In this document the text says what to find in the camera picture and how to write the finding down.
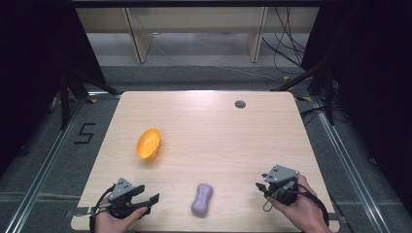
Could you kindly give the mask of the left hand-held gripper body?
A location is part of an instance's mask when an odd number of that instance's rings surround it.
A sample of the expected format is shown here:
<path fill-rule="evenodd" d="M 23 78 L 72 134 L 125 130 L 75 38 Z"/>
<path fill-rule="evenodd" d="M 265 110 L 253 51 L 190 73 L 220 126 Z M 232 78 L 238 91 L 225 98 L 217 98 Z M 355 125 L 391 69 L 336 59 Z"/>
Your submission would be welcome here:
<path fill-rule="evenodd" d="M 136 186 L 126 179 L 119 178 L 109 198 L 109 203 L 111 204 L 109 212 L 113 217 L 123 219 L 139 209 L 136 204 L 132 203 L 134 196 L 131 194 L 131 191 L 134 187 Z"/>

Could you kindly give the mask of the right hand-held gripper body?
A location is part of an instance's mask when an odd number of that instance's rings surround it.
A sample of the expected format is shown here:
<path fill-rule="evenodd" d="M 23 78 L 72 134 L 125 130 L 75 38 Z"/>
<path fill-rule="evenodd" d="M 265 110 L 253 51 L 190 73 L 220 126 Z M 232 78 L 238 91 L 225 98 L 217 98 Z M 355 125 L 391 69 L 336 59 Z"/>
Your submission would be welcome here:
<path fill-rule="evenodd" d="M 269 184 L 268 191 L 274 193 L 274 199 L 283 205 L 290 206 L 297 198 L 298 183 L 297 170 L 274 165 L 267 174 L 263 174 L 263 180 Z"/>

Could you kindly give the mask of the person's left hand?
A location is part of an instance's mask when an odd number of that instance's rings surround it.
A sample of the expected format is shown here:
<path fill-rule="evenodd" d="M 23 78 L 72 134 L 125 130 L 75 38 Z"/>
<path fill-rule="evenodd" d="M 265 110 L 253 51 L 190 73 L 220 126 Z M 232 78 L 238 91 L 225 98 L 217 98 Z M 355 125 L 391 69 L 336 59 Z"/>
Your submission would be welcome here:
<path fill-rule="evenodd" d="M 143 207 L 135 210 L 130 216 L 120 219 L 111 216 L 105 209 L 101 209 L 95 219 L 94 233 L 125 233 L 147 210 L 147 207 Z"/>

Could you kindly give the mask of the person's right hand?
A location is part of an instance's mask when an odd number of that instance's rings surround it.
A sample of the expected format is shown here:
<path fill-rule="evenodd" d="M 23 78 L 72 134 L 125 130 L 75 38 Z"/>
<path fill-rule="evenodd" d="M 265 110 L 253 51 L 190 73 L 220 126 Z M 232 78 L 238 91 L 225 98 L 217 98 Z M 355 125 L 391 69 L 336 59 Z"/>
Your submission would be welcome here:
<path fill-rule="evenodd" d="M 290 206 L 283 205 L 272 198 L 268 198 L 268 201 L 276 210 L 280 211 L 294 226 L 299 222 L 325 222 L 321 209 L 312 200 L 305 196 L 299 195 L 296 201 Z"/>

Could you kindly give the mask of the orange perforated soap dish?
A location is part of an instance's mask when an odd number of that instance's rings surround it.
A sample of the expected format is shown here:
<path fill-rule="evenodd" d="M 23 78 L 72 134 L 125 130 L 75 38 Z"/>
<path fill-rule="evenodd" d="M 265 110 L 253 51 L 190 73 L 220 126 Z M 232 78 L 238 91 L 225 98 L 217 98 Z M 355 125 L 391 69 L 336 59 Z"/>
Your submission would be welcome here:
<path fill-rule="evenodd" d="M 140 159 L 155 161 L 157 151 L 161 145 L 161 135 L 156 128 L 145 131 L 136 145 L 136 152 Z"/>

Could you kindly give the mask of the purple soap bar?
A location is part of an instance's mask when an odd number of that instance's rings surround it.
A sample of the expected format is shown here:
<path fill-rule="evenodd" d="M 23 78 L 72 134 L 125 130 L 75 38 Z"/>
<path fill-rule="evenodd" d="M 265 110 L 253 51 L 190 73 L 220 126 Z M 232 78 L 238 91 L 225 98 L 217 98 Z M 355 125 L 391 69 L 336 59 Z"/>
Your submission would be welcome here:
<path fill-rule="evenodd" d="M 195 198 L 190 206 L 191 211 L 200 216 L 204 216 L 209 211 L 209 203 L 213 195 L 214 188 L 206 183 L 197 186 Z"/>

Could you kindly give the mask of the black metal stand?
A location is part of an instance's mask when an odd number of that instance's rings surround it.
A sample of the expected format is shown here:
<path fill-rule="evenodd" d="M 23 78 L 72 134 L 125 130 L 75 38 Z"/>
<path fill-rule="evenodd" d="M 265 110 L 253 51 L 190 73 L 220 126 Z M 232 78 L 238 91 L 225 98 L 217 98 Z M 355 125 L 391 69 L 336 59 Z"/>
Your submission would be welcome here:
<path fill-rule="evenodd" d="M 333 95 L 333 73 L 332 67 L 335 63 L 335 51 L 334 49 L 328 49 L 321 57 L 320 61 L 312 68 L 303 72 L 290 82 L 286 82 L 280 87 L 275 88 L 275 91 L 286 91 L 291 87 L 294 87 L 298 83 L 303 82 L 307 78 L 312 77 L 312 81 L 309 84 L 308 92 L 311 95 L 318 95 L 322 90 L 326 92 L 326 104 L 325 113 L 328 122 L 333 125 L 334 120 L 332 117 L 332 95 Z"/>
<path fill-rule="evenodd" d="M 88 97 L 84 83 L 90 83 L 112 95 L 120 94 L 119 91 L 107 85 L 106 82 L 99 81 L 85 72 L 76 69 L 66 69 L 62 72 L 59 80 L 60 107 L 62 112 L 61 129 L 68 125 L 71 118 L 69 92 L 72 92 L 76 99 L 86 99 Z"/>

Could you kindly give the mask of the black curtain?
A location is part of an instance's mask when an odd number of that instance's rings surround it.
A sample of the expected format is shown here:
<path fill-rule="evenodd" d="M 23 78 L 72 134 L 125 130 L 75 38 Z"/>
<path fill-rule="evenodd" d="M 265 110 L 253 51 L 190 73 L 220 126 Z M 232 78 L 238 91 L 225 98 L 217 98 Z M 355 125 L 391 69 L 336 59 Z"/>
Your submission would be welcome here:
<path fill-rule="evenodd" d="M 340 103 L 412 215 L 412 0 L 323 0 L 302 67 L 333 37 Z"/>
<path fill-rule="evenodd" d="M 72 0 L 0 0 L 0 177 L 63 78 L 106 82 Z"/>

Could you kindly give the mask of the light wooden desk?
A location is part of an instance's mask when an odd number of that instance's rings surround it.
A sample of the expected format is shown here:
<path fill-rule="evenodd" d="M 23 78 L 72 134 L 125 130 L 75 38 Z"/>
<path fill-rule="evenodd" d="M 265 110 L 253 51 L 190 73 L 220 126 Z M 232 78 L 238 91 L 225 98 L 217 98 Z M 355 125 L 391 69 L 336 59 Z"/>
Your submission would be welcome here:
<path fill-rule="evenodd" d="M 128 34 L 139 63 L 146 60 L 155 33 L 245 34 L 250 60 L 256 63 L 265 33 L 279 33 L 286 25 L 293 33 L 309 33 L 318 11 L 317 7 L 76 9 L 87 33 Z"/>

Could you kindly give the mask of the metal floor rail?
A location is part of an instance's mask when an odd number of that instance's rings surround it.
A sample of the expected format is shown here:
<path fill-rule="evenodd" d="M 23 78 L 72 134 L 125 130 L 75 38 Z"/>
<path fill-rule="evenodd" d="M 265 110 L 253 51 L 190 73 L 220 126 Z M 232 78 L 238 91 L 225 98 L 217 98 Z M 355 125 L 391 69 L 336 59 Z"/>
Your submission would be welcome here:
<path fill-rule="evenodd" d="M 361 174 L 354 161 L 344 146 L 335 126 L 330 124 L 326 114 L 320 113 L 320 121 L 331 141 L 339 160 L 351 182 L 354 192 L 360 199 L 360 203 L 376 233 L 391 233 L 391 230 L 384 220 L 384 216 L 367 188 Z"/>
<path fill-rule="evenodd" d="M 119 102 L 98 93 L 69 102 L 61 125 L 55 103 L 22 155 L 0 178 L 0 233 L 85 233 L 71 227 L 96 155 Z"/>

